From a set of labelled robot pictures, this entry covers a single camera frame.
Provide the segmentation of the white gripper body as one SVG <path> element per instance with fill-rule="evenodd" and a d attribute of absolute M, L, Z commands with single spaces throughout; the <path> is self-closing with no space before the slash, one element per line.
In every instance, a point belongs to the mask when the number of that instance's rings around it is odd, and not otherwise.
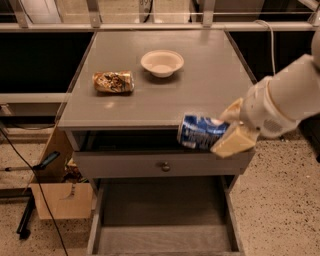
<path fill-rule="evenodd" d="M 267 76 L 252 86 L 240 110 L 240 120 L 244 125 L 266 138 L 276 138 L 294 130 L 299 122 L 286 116 L 274 103 L 271 92 L 272 78 Z"/>

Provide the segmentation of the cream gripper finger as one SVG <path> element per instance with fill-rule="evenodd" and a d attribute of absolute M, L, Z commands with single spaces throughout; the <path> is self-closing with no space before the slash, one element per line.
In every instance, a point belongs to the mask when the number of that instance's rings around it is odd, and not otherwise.
<path fill-rule="evenodd" d="M 221 158 L 244 152 L 256 145 L 259 132 L 241 123 L 231 124 L 210 151 Z"/>
<path fill-rule="evenodd" d="M 219 119 L 227 123 L 238 122 L 240 120 L 242 104 L 243 99 L 238 98 L 221 113 Z"/>

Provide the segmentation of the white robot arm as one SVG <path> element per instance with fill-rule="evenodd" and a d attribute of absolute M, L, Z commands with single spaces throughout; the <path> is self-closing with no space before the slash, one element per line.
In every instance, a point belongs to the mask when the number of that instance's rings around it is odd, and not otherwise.
<path fill-rule="evenodd" d="M 311 52 L 252 86 L 222 112 L 229 124 L 211 151 L 229 157 L 253 148 L 260 136 L 276 138 L 320 112 L 320 30 Z"/>

